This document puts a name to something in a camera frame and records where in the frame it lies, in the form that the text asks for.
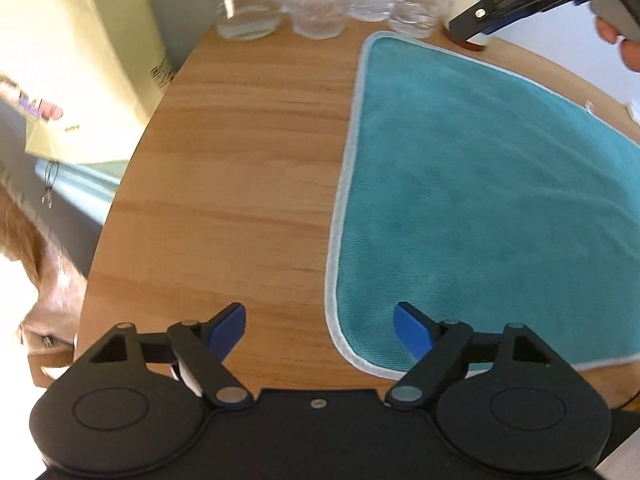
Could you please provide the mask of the person right hand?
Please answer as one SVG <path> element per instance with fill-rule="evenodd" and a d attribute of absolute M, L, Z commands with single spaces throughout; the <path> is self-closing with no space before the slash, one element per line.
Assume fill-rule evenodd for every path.
<path fill-rule="evenodd" d="M 596 18 L 597 33 L 608 44 L 614 44 L 620 50 L 620 57 L 628 70 L 640 72 L 640 44 L 630 41 L 611 23 Z"/>

